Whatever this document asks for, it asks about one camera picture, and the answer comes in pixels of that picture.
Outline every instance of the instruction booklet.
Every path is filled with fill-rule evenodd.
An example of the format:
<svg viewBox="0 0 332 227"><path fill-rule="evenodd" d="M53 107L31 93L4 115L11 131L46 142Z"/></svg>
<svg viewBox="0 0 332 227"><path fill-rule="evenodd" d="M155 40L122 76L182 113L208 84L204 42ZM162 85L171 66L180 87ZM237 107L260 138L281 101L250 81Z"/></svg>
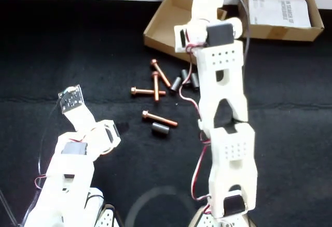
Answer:
<svg viewBox="0 0 332 227"><path fill-rule="evenodd" d="M248 0L250 23L311 27L306 0Z"/></svg>

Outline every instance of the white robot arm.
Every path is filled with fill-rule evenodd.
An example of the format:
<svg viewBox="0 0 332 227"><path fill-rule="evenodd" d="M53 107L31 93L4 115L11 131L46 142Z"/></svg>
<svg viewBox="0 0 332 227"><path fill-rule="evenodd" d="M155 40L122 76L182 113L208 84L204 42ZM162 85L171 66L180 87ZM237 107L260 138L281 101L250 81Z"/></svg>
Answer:
<svg viewBox="0 0 332 227"><path fill-rule="evenodd" d="M218 20L217 9L222 5L223 0L193 0L190 22L174 27L175 51L191 52L197 60L201 93L198 125L211 140L212 149L207 199L213 220L247 226L243 215L256 205L255 132L247 123L243 44L236 40L242 34L242 23L238 18ZM219 71L224 73L221 81L216 78ZM235 133L214 125L219 102L224 99L232 108Z"/></svg>
<svg viewBox="0 0 332 227"><path fill-rule="evenodd" d="M42 176L46 178L44 186L25 227L95 226L104 199L99 189L90 188L93 162L121 141L112 120L95 121L84 104L80 86L67 88L59 99L62 113L76 132L59 136L47 172Z"/></svg>

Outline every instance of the copper bolt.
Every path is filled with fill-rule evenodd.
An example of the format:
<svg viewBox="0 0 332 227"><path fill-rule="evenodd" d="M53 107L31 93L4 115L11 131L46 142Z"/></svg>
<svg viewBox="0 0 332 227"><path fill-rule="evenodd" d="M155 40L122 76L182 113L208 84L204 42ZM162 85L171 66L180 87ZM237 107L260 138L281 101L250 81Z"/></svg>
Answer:
<svg viewBox="0 0 332 227"><path fill-rule="evenodd" d="M154 85L155 85L155 101L159 101L159 86L158 86L158 77L159 77L159 72L153 72L152 77L154 79Z"/></svg>
<svg viewBox="0 0 332 227"><path fill-rule="evenodd" d="M171 121L171 120L168 120L166 118L163 118L163 117L159 117L159 116L156 116L156 115L153 115L153 114L150 114L149 111L147 110L143 110L142 112L142 117L144 119L146 118L151 118L153 120L156 120L156 121L159 121L159 122L163 122L165 124L168 124L169 126L173 126L173 127L177 127L177 122L174 122L174 121Z"/></svg>
<svg viewBox="0 0 332 227"><path fill-rule="evenodd" d="M157 60L151 60L151 65L157 70L157 72L159 72L159 74L161 76L161 79L164 81L164 83L166 84L166 86L168 88L171 87L171 83L168 81L167 77L165 76L165 74L160 69Z"/></svg>
<svg viewBox="0 0 332 227"><path fill-rule="evenodd" d="M130 90L132 95L136 94L146 94L146 95L154 95L155 91L154 90L142 90L142 89L137 89L136 87L132 87ZM166 91L159 91L160 96L166 95Z"/></svg>

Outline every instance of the black carpet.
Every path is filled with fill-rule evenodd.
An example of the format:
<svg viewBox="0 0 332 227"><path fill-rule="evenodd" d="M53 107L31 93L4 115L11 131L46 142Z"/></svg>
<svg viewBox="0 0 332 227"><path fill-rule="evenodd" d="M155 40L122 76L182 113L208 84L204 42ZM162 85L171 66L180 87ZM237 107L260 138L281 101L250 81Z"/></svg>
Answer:
<svg viewBox="0 0 332 227"><path fill-rule="evenodd" d="M158 5L0 0L0 188L19 221L35 193L42 131L49 126L43 172L57 136L73 131L60 111L49 122L47 116L57 93L78 83L95 118L114 119L122 132L119 147L96 161L92 183L121 217L155 187L173 186L190 195L202 148L194 107L178 96L156 106L150 97L129 93L131 86L151 88L152 58L172 79L188 66L143 46L143 30ZM332 13L321 13L326 30L312 44L252 40L245 90L256 131L259 177L251 217L258 226L331 226ZM179 127L166 139L152 136L150 124L142 122L143 109L174 119ZM208 154L198 194L207 192L210 166ZM0 209L1 226L10 226ZM135 226L185 227L193 213L177 197L160 196L142 209Z"/></svg>

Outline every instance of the open cardboard box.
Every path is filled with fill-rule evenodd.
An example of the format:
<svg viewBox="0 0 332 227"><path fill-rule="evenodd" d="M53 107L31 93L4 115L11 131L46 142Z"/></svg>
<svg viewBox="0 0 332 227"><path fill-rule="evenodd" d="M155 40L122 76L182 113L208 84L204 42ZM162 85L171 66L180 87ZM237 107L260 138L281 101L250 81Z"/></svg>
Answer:
<svg viewBox="0 0 332 227"><path fill-rule="evenodd" d="M243 2L248 7L248 0L243 0ZM324 30L324 24L315 0L306 0L306 2L308 4L311 27L300 28L250 24L250 37L258 39L314 41ZM246 37L247 19L241 4L239 4L239 12L243 24L243 36Z"/></svg>
<svg viewBox="0 0 332 227"><path fill-rule="evenodd" d="M192 0L163 0L144 31L144 45L189 61L186 53L175 53L174 26L187 24L191 19ZM226 18L226 11L218 9L218 19Z"/></svg>

